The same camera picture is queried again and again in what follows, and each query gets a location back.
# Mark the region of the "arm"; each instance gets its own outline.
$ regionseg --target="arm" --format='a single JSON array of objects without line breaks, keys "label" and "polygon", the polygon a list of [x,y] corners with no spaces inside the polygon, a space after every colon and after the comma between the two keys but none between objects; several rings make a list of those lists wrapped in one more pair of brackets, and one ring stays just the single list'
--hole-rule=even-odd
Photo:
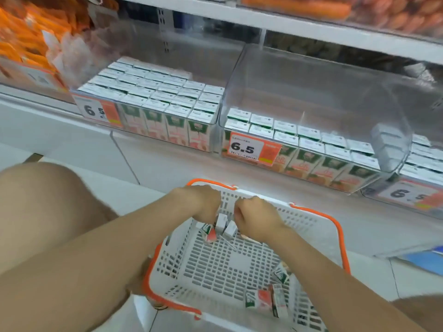
[{"label": "arm", "polygon": [[270,203],[238,200],[234,217],[242,233],[287,263],[330,332],[425,332],[286,226]]},{"label": "arm", "polygon": [[190,186],[0,275],[0,331],[84,332],[125,299],[149,252],[190,217],[213,223],[220,193]]}]

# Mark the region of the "white plastic basket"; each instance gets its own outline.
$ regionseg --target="white plastic basket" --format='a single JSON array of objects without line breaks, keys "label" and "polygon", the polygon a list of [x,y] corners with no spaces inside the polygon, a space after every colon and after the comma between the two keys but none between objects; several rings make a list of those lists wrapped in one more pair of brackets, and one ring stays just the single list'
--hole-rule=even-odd
[{"label": "white plastic basket", "polygon": [[[350,272],[340,224],[332,217],[258,195],[237,187],[195,179],[188,185],[209,184],[221,191],[219,212],[232,219],[238,198],[259,196],[272,203],[286,224],[329,259]],[[300,283],[291,275],[284,286],[290,321],[245,308],[245,291],[266,289],[278,281],[272,276],[280,258],[266,244],[246,241],[237,234],[230,241],[206,244],[188,219],[158,245],[144,279],[144,290],[170,308],[193,312],[197,318],[209,314],[254,331],[327,331]]]}]

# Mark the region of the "thigh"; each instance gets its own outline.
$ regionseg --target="thigh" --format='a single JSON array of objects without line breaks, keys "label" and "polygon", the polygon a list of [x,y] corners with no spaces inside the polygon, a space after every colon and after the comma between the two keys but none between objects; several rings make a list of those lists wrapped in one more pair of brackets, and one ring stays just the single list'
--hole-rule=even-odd
[{"label": "thigh", "polygon": [[116,217],[66,167],[8,168],[0,173],[0,273]]}]

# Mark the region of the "forearm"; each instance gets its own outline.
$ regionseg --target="forearm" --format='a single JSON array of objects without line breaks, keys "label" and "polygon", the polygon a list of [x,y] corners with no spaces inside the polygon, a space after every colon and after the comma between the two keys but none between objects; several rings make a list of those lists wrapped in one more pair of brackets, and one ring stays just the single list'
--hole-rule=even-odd
[{"label": "forearm", "polygon": [[182,197],[175,190],[2,274],[0,331],[78,332],[100,323],[149,252],[193,215]]},{"label": "forearm", "polygon": [[268,244],[296,275],[330,332],[425,332],[292,229],[280,228]]}]

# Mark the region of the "upper shelf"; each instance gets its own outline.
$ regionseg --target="upper shelf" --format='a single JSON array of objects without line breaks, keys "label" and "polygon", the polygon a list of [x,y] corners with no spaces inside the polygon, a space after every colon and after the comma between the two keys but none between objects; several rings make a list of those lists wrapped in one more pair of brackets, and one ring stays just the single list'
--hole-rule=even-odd
[{"label": "upper shelf", "polygon": [[443,44],[208,0],[125,0],[443,65]]}]

